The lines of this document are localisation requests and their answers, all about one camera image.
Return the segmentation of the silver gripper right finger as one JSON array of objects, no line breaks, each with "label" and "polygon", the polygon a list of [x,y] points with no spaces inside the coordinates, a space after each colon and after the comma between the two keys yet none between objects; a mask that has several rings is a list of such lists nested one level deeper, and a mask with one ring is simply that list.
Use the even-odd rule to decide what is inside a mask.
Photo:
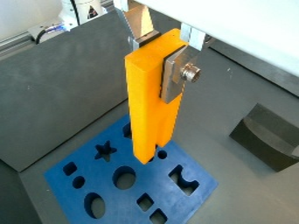
[{"label": "silver gripper right finger", "polygon": [[215,38],[189,24],[182,24],[181,40],[186,44],[175,50],[163,61],[163,80],[161,98],[170,103],[183,92],[186,82],[194,83],[202,70],[197,59],[203,48],[207,48]]}]

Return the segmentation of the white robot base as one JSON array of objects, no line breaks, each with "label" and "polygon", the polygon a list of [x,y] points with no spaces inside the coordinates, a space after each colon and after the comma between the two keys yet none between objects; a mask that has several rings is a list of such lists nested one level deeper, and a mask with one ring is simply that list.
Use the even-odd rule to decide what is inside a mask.
[{"label": "white robot base", "polygon": [[101,0],[60,0],[60,28],[70,31],[107,13]]}]

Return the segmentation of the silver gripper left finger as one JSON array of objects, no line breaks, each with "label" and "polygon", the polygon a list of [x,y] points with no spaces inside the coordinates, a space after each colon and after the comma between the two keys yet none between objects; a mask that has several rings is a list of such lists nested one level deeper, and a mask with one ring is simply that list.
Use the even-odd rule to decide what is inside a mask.
[{"label": "silver gripper left finger", "polygon": [[135,51],[155,40],[162,33],[155,30],[146,5],[137,0],[114,0],[114,5],[129,32],[129,44]]}]

